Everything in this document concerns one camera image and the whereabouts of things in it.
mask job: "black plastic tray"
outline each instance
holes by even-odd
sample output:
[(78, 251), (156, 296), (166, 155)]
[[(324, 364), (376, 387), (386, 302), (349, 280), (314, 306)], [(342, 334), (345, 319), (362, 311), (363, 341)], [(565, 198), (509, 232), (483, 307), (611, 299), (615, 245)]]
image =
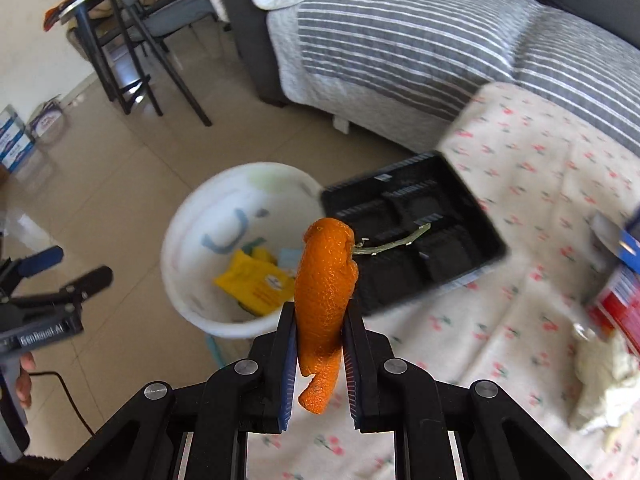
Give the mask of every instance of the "black plastic tray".
[(410, 246), (354, 256), (355, 294), (365, 314), (435, 289), (466, 285), (502, 259), (507, 246), (475, 197), (440, 152), (398, 162), (331, 186), (322, 193), (327, 216), (349, 225), (356, 241), (374, 247), (431, 229)]

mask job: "green stem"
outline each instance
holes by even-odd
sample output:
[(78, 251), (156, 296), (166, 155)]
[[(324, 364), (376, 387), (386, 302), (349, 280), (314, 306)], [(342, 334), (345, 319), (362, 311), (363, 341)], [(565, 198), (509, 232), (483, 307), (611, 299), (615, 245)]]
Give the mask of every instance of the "green stem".
[(393, 249), (395, 247), (399, 247), (401, 245), (411, 245), (418, 238), (420, 238), (425, 232), (431, 229), (431, 224), (425, 224), (420, 226), (417, 231), (414, 231), (406, 238), (402, 238), (401, 240), (396, 240), (395, 242), (390, 242), (388, 244), (380, 245), (380, 247), (359, 247), (354, 246), (351, 250), (351, 254), (371, 254), (371, 256), (375, 256), (382, 251), (388, 251), (389, 249)]

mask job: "floral tablecloth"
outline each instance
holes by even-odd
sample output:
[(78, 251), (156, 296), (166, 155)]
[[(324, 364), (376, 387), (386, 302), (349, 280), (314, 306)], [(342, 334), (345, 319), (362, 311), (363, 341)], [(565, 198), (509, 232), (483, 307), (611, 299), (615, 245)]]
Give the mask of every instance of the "floral tablecloth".
[[(571, 113), (508, 84), (482, 88), (440, 143), (510, 247), (459, 290), (368, 319), (397, 356), (439, 381), (500, 384), (596, 479), (640, 477), (640, 413), (609, 451), (567, 418), (580, 383), (571, 328), (597, 278), (588, 220), (622, 223), (640, 202), (631, 152)], [(296, 395), (307, 380), (298, 375)], [(281, 436), (252, 435), (251, 479), (393, 479), (390, 434), (353, 429), (344, 377), (322, 416), (294, 406)]]

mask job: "barcode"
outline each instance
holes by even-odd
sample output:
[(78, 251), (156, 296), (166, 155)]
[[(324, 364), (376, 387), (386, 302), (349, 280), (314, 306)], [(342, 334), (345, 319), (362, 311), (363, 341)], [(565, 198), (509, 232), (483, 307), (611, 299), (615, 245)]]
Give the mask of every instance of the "barcode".
[(631, 304), (631, 299), (638, 290), (638, 280), (634, 272), (628, 267), (623, 267), (618, 271), (617, 277), (614, 279), (613, 293), (625, 306)]

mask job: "black cable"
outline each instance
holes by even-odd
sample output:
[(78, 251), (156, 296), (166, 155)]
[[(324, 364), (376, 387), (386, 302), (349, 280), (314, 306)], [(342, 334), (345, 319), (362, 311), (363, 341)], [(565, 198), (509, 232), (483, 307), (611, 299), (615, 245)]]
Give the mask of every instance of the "black cable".
[(71, 397), (71, 394), (69, 393), (69, 388), (66, 387), (65, 380), (62, 378), (62, 376), (58, 372), (30, 372), (29, 375), (31, 377), (56, 376), (60, 381), (60, 384), (62, 385), (62, 389), (66, 393), (66, 398), (69, 399), (69, 403), (71, 404), (71, 407), (74, 409), (74, 411), (76, 412), (76, 415), (80, 419), (80, 422), (82, 422), (82, 424), (84, 425), (84, 427), (86, 428), (86, 430), (89, 432), (91, 436), (95, 436), (94, 430), (92, 430), (91, 427), (86, 423), (86, 420), (84, 420), (84, 417), (80, 415), (80, 411), (78, 410), (78, 407), (76, 406), (76, 403), (74, 402), (73, 397)]

